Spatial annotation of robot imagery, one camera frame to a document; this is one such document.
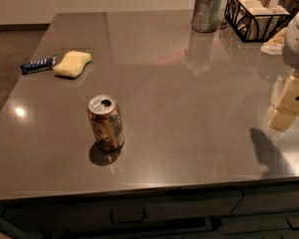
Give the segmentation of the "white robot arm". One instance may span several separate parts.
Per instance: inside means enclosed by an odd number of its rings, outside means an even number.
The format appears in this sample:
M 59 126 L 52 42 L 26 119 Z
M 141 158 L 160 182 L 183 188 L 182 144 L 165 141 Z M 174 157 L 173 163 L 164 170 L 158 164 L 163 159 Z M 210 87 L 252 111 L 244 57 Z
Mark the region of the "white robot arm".
M 271 96 L 267 125 L 285 131 L 299 118 L 299 12 L 287 26 L 282 59 L 294 72 L 286 78 L 277 79 Z

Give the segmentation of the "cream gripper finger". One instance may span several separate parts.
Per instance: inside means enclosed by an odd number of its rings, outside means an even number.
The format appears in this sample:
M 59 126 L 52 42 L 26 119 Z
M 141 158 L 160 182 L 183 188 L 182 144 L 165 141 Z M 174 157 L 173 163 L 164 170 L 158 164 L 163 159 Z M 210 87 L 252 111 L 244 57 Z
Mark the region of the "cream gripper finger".
M 267 125 L 276 130 L 286 131 L 299 118 L 299 71 L 278 77 L 269 110 Z

